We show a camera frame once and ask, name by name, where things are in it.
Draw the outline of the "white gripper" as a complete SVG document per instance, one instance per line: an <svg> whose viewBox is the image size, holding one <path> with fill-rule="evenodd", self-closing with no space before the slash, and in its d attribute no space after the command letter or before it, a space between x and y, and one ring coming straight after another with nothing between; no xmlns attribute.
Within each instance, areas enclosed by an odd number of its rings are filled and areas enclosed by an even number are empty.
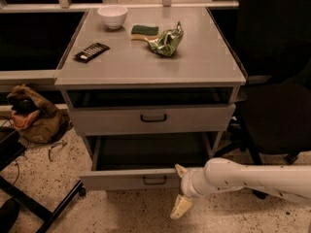
<svg viewBox="0 0 311 233"><path fill-rule="evenodd" d="M204 168L185 168L176 164L175 169L181 178L181 189L185 196L177 196L170 215L171 219L182 217L192 206L191 199L203 198L211 193Z"/></svg>

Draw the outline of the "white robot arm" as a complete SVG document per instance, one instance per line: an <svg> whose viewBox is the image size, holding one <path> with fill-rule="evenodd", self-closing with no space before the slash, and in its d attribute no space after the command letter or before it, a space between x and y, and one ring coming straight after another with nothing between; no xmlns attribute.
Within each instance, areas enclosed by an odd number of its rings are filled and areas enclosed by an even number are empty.
<svg viewBox="0 0 311 233"><path fill-rule="evenodd" d="M177 196L172 219L182 217L195 200L244 187L311 205L311 167L308 165L242 165L216 157L200 168L176 164L175 169L181 179L182 193Z"/></svg>

